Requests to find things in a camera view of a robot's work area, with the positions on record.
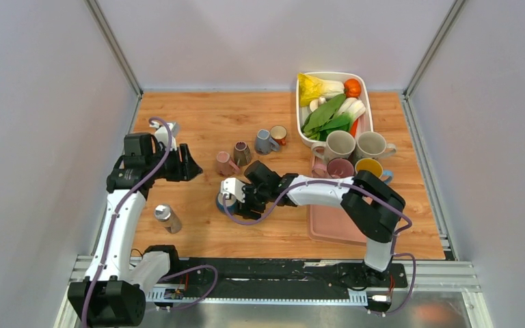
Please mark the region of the pink upside-down mug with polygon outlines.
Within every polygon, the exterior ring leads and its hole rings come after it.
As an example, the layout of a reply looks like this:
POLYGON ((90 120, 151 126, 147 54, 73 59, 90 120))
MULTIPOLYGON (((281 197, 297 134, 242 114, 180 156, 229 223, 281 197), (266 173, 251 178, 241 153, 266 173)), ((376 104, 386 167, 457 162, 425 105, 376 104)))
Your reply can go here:
POLYGON ((326 163, 316 157, 311 174, 315 178, 348 178, 355 175, 355 168, 347 159, 337 158, 326 163))

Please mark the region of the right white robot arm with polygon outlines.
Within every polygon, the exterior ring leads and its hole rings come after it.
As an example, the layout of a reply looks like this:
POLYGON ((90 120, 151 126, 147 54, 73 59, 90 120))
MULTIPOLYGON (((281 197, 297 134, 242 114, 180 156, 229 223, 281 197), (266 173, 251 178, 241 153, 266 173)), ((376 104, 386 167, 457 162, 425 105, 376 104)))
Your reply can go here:
POLYGON ((372 285, 390 276, 389 265, 400 231, 412 226, 403 210, 406 202, 376 175, 362 170, 347 178, 312 178, 289 173, 280 176, 264 163, 254 161, 245 170, 246 181, 227 178, 220 184, 225 200, 237 201, 229 217, 242 225, 260 223, 276 206, 327 206, 343 210, 366 237, 362 274, 372 285))

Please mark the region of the blue butterfly mug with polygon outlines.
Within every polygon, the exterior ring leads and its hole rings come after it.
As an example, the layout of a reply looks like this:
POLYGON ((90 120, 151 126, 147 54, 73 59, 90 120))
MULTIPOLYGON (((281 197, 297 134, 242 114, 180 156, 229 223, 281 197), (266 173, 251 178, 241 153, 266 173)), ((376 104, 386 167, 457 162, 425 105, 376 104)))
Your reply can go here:
POLYGON ((370 158, 363 158, 358 160, 355 163, 355 172, 358 173, 359 171, 368 171, 372 174, 374 174, 376 177, 378 177, 380 180, 382 180, 386 184, 390 184, 394 178, 393 172, 390 170, 384 169, 382 164, 375 160, 370 158))

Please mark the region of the tall white floral mug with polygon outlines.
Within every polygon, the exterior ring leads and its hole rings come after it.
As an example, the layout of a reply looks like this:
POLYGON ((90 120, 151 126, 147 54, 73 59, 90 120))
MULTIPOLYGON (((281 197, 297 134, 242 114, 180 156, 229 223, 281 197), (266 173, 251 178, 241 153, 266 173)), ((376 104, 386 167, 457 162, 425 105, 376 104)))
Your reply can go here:
POLYGON ((355 144, 355 157, 357 159, 384 159, 396 154, 396 146, 388 143, 379 133, 366 131, 361 133, 355 144))

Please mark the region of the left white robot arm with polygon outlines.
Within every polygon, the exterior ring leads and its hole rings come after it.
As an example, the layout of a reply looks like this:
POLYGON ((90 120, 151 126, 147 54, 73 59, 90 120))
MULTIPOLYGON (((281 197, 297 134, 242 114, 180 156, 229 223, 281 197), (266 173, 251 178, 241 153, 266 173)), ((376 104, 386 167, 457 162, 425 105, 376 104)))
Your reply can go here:
POLYGON ((94 258, 68 300, 84 327, 136 327, 144 317, 146 295, 161 279, 173 283, 182 273, 175 247, 153 245, 131 266, 135 230, 156 180, 186 182, 202 173, 188 145, 176 145, 162 126, 154 133, 124 137, 124 152, 106 179, 106 211, 94 258))

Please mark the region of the dark blue round mug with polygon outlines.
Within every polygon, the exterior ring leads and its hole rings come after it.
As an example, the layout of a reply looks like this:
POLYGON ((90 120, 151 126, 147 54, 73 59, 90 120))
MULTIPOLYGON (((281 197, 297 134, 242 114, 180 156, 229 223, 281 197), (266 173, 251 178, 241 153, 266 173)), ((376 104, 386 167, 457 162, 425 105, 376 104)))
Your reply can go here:
POLYGON ((216 205, 218 210, 222 214, 235 215, 238 210, 238 201, 233 195, 225 195, 223 193, 218 193, 216 199, 216 205))

